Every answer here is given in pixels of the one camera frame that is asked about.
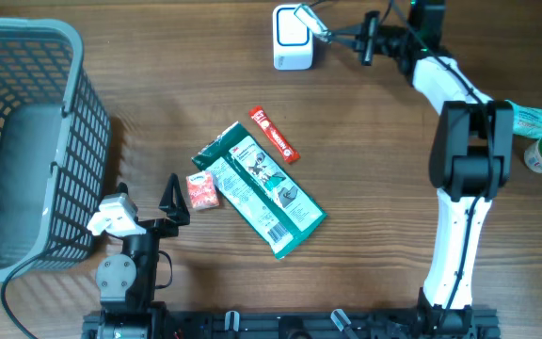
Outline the red tissue pack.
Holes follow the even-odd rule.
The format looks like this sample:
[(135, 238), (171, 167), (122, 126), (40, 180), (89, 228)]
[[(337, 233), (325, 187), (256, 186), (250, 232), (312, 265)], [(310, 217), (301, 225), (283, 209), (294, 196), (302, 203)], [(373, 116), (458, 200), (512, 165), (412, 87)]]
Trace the red tissue pack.
[(209, 209), (219, 206), (214, 176), (210, 171), (201, 171), (186, 177), (187, 191), (192, 208)]

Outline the green white wipes packet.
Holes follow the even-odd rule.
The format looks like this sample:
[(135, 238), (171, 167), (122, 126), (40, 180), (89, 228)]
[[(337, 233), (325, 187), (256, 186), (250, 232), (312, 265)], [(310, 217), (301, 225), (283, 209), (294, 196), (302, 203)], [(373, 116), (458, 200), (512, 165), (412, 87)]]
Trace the green white wipes packet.
[(327, 213), (236, 122), (192, 157), (215, 187), (281, 260), (324, 221)]

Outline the red coffee stick sachet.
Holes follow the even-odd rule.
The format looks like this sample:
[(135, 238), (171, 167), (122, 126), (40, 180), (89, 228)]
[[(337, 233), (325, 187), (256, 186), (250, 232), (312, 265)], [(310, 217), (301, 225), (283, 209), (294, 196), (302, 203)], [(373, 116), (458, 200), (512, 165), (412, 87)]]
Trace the red coffee stick sachet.
[(299, 152), (287, 141), (276, 125), (268, 118), (267, 114), (260, 105), (251, 108), (248, 111), (248, 115), (255, 121), (265, 136), (273, 143), (286, 163), (292, 164), (300, 159)]

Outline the mint toilet wipes pack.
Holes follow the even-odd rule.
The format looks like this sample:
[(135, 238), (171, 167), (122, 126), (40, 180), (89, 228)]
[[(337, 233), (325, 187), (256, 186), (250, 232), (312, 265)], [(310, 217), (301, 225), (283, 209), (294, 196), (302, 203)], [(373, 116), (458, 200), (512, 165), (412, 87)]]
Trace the mint toilet wipes pack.
[(542, 108), (518, 105), (507, 100), (514, 112), (513, 133), (531, 139), (542, 138)]

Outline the small black white box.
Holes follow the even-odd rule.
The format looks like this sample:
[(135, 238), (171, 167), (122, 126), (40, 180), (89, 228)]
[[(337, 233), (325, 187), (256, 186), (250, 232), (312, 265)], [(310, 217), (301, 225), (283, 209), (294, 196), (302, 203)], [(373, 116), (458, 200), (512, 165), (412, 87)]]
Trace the small black white box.
[(317, 39), (330, 43), (331, 32), (322, 20), (315, 14), (312, 7), (307, 4), (300, 4), (294, 10), (295, 17), (305, 25), (312, 35)]

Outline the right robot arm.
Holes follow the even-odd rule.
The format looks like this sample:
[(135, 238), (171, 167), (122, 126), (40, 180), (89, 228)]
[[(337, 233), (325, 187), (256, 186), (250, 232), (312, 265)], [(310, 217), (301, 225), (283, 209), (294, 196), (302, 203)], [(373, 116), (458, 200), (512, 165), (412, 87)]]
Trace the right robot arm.
[(369, 338), (500, 337), (491, 309), (472, 306), (471, 278), (480, 233), (498, 190), (510, 177), (514, 111), (480, 92), (441, 45), (445, 4), (414, 1), (402, 25), (385, 25), (376, 11), (326, 38), (358, 53), (369, 66), (374, 56), (395, 60), (400, 73), (439, 114), (429, 158), (438, 196), (433, 259), (411, 308), (370, 313)]

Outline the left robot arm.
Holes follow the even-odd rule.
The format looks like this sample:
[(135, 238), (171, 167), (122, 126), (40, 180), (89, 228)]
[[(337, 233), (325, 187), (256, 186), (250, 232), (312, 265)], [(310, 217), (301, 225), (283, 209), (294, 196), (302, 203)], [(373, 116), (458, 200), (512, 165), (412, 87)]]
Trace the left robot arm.
[(179, 228), (190, 223), (179, 178), (172, 173), (167, 181), (159, 209), (163, 218), (141, 220), (130, 199), (128, 186), (120, 183), (105, 196), (88, 223), (95, 235), (106, 233), (122, 241), (119, 254), (101, 261), (96, 271), (101, 311), (84, 317), (84, 338), (176, 338), (174, 320), (155, 292), (170, 286), (156, 282), (160, 240), (176, 237)]

